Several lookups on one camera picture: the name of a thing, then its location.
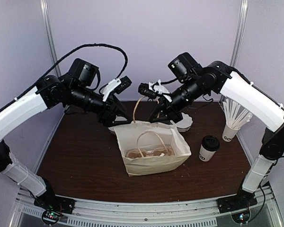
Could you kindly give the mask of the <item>brown paper bag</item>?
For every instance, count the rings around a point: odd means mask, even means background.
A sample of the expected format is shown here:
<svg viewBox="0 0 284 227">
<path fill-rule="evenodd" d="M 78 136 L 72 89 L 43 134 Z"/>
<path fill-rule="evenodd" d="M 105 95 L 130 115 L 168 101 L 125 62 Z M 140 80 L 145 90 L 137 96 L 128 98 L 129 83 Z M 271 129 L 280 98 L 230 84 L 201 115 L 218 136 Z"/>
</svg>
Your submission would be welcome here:
<svg viewBox="0 0 284 227">
<path fill-rule="evenodd" d="M 135 104 L 133 121 L 113 128 L 126 172 L 142 176 L 175 170 L 191 156 L 190 146 L 175 124 L 136 120 L 142 99 Z"/>
</svg>

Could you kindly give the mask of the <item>brown cardboard cup carrier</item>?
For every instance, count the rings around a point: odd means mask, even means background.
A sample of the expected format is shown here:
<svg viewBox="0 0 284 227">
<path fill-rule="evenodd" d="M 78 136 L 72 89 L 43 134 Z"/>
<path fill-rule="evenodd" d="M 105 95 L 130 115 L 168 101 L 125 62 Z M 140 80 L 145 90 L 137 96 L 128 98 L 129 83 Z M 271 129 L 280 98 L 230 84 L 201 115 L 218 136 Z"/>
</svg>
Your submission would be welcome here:
<svg viewBox="0 0 284 227">
<path fill-rule="evenodd" d="M 144 149 L 132 149 L 125 153 L 125 157 L 136 159 L 141 157 L 164 157 L 164 156 L 174 156 L 175 152 L 169 146 L 158 147 L 153 150 L 144 150 Z"/>
</svg>

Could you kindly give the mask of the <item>white paper coffee cup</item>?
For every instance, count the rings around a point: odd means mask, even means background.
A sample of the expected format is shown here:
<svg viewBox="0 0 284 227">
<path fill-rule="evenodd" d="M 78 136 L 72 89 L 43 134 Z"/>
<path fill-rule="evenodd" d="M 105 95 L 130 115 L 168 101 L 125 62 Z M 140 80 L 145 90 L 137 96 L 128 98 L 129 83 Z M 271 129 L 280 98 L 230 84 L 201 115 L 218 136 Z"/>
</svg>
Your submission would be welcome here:
<svg viewBox="0 0 284 227">
<path fill-rule="evenodd" d="M 199 159 L 203 162 L 208 162 L 217 150 L 208 150 L 206 147 L 201 145 L 199 150 Z"/>
</svg>

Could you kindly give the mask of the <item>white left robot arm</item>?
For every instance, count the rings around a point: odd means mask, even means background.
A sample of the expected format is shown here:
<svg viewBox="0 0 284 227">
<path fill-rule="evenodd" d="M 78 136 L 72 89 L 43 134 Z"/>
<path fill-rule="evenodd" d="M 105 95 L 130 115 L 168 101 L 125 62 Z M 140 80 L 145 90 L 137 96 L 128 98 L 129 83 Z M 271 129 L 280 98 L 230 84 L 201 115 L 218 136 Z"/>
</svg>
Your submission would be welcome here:
<svg viewBox="0 0 284 227">
<path fill-rule="evenodd" d="M 115 95 L 127 89 L 131 80 L 127 76 L 114 79 L 103 92 L 96 93 L 89 88 L 94 78 L 100 79 L 99 68 L 76 58 L 66 74 L 40 78 L 22 97 L 15 98 L 0 111 L 0 173 L 27 188 L 48 210 L 59 205 L 50 183 L 20 163 L 4 138 L 31 117 L 57 104 L 73 105 L 95 113 L 98 122 L 106 127 L 130 123 L 131 118 Z"/>
</svg>

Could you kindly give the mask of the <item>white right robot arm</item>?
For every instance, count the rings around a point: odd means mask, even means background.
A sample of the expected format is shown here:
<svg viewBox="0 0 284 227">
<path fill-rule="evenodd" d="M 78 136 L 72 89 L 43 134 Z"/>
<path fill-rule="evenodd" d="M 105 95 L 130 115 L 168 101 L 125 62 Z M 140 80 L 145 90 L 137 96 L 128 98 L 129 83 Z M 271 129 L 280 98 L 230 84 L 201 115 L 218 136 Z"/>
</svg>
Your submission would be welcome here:
<svg viewBox="0 0 284 227">
<path fill-rule="evenodd" d="M 149 122 L 179 122 L 181 110 L 202 95 L 215 92 L 237 102 L 265 125 L 262 146 L 251 169 L 242 181 L 233 205 L 242 209 L 251 202 L 251 195 L 284 153 L 284 106 L 281 106 L 234 67 L 214 61 L 202 67 L 187 52 L 173 59 L 168 68 L 182 86 L 171 94 L 160 95 Z"/>
</svg>

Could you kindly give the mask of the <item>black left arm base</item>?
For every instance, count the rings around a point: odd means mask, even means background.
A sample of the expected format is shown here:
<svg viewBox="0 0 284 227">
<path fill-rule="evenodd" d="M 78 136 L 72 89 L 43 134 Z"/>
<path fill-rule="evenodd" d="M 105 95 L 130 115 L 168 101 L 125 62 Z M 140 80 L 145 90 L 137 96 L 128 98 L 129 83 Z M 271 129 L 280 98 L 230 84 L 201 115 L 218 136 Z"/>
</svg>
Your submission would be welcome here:
<svg viewBox="0 0 284 227">
<path fill-rule="evenodd" d="M 47 211 L 53 211 L 59 215 L 72 214 L 75 200 L 60 196 L 39 196 L 36 197 L 30 193 L 34 199 L 34 205 L 43 208 Z"/>
</svg>

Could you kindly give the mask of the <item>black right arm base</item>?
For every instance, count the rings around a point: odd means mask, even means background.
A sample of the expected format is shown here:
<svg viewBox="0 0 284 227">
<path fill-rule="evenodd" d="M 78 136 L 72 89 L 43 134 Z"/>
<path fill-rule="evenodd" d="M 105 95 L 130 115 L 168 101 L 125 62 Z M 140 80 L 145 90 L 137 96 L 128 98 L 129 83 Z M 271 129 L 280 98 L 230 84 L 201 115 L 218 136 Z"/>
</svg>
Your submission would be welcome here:
<svg viewBox="0 0 284 227">
<path fill-rule="evenodd" d="M 219 213 L 233 212 L 236 210 L 247 209 L 250 206 L 257 205 L 257 199 L 252 198 L 247 200 L 246 198 L 233 195 L 229 197 L 223 197 L 217 199 L 217 205 Z"/>
</svg>

